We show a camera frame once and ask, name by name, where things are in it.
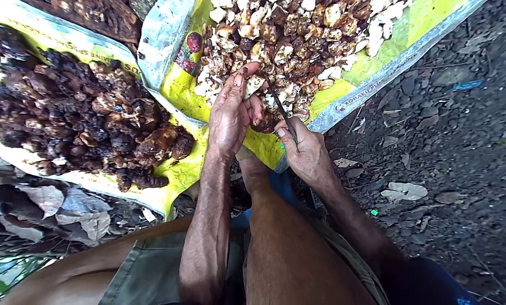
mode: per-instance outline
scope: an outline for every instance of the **fingernail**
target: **fingernail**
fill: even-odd
[[[234,86],[241,86],[243,80],[244,77],[241,74],[236,75],[236,77],[234,78]]]

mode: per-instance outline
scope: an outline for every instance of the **leg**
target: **leg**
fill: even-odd
[[[248,304],[374,304],[352,270],[270,187],[269,169],[241,160],[252,198]]]
[[[60,260],[26,278],[1,304],[97,304],[136,240],[184,232],[190,220],[146,228]]]

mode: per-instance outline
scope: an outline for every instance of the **olive green shorts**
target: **olive green shorts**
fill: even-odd
[[[377,304],[388,305],[379,280],[351,245],[321,221],[306,218],[353,269]],[[110,282],[99,305],[179,303],[178,273],[185,235],[186,232],[177,232],[137,241]],[[249,232],[244,230],[231,230],[224,303],[245,303],[248,236]]]

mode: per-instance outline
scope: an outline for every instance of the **knife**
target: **knife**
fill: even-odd
[[[290,124],[289,116],[286,114],[285,110],[283,109],[283,105],[281,104],[281,101],[279,100],[279,97],[276,94],[276,91],[273,89],[272,83],[268,79],[268,75],[264,75],[264,79],[266,83],[268,84],[268,91],[270,94],[272,94],[273,99],[277,103],[277,107],[279,108],[279,112],[281,112],[281,115],[283,116],[283,119],[285,120],[285,123],[287,123],[287,127],[289,128],[290,134],[292,135],[292,138],[294,139],[294,142],[298,144],[298,138],[296,137],[296,131],[294,130],[294,127]]]

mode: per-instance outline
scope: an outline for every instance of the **blue plastic scrap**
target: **blue plastic scrap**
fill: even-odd
[[[462,82],[460,84],[454,84],[451,88],[451,91],[459,91],[459,90],[469,90],[476,88],[484,83],[484,80],[473,80],[468,82]]]

